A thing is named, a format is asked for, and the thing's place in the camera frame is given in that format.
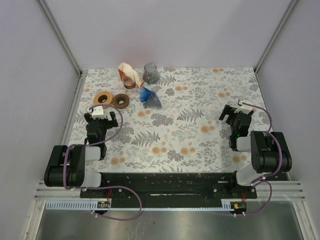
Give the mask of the clear glass dripper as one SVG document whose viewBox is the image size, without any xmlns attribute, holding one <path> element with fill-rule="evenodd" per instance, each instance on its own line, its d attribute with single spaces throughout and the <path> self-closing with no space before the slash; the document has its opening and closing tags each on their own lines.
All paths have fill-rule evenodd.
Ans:
<svg viewBox="0 0 320 240">
<path fill-rule="evenodd" d="M 154 108 L 154 109 L 161 109 L 162 103 L 155 92 L 151 92 L 148 96 L 147 100 L 143 103 L 143 107 L 147 108 Z"/>
</svg>

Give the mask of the coffee filter paper pack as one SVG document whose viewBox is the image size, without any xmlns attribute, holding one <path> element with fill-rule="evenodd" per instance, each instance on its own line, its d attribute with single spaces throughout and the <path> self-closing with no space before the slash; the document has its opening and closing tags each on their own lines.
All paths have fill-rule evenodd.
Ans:
<svg viewBox="0 0 320 240">
<path fill-rule="evenodd" d="M 142 77 L 135 71 L 129 64 L 122 62 L 118 66 L 118 73 L 120 80 L 122 82 L 122 76 L 126 75 L 131 78 L 135 78 L 136 86 L 135 88 L 141 88 L 144 85 Z"/>
</svg>

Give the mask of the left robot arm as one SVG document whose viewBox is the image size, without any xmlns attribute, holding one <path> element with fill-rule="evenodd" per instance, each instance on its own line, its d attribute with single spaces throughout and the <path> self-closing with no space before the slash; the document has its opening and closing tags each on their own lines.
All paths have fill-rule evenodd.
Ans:
<svg viewBox="0 0 320 240">
<path fill-rule="evenodd" d="M 106 156 L 107 146 L 102 141 L 106 139 L 107 130 L 119 126 L 113 111 L 109 116 L 94 119 L 90 113 L 84 114 L 87 121 L 84 142 L 98 145 L 76 144 L 69 150 L 66 145 L 53 147 L 44 173 L 44 184 L 47 187 L 64 187 L 65 179 L 67 187 L 91 188 L 91 192 L 98 198 L 107 195 L 108 184 L 102 181 L 99 172 L 86 170 L 86 163 L 103 160 Z"/>
</svg>

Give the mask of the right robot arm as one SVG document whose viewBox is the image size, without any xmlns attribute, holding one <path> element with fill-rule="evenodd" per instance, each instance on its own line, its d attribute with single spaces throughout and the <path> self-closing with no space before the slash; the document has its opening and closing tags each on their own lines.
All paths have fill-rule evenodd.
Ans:
<svg viewBox="0 0 320 240">
<path fill-rule="evenodd" d="M 228 194 L 239 198 L 246 187 L 255 186 L 278 173 L 289 172 L 292 168 L 292 157 L 282 132 L 271 131 L 272 119 L 266 131 L 249 131 L 254 108 L 258 108 L 244 100 L 235 108 L 226 104 L 219 120 L 225 117 L 230 126 L 229 147 L 235 152 L 250 153 L 251 163 L 235 174 L 235 181 L 228 184 Z"/>
</svg>

